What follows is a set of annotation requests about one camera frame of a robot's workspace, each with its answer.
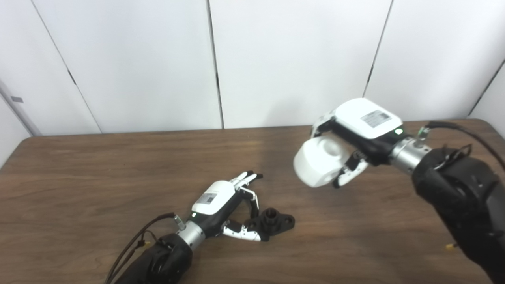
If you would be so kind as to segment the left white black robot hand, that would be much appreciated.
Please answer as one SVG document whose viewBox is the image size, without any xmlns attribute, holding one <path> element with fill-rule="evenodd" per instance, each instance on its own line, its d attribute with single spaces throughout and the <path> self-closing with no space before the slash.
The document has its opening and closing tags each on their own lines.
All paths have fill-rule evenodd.
<svg viewBox="0 0 505 284">
<path fill-rule="evenodd" d="M 246 171 L 231 180 L 215 181 L 193 204 L 187 225 L 193 226 L 204 239 L 226 235 L 248 241 L 261 241 L 260 234 L 245 224 L 230 219 L 241 202 L 249 204 L 250 218 L 259 216 L 259 200 L 249 185 L 263 178 Z"/>
</svg>

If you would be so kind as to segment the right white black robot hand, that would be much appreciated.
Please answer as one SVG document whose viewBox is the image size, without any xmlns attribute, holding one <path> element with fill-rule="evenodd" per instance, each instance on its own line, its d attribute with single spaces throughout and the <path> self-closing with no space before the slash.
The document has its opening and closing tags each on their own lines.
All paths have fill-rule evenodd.
<svg viewBox="0 0 505 284">
<path fill-rule="evenodd" d="M 355 147 L 332 180 L 336 189 L 359 176 L 368 165 L 390 165 L 395 146 L 409 137 L 397 115 L 365 98 L 351 99 L 321 116 L 313 124 L 310 136 L 319 137 L 326 132 Z"/>
</svg>

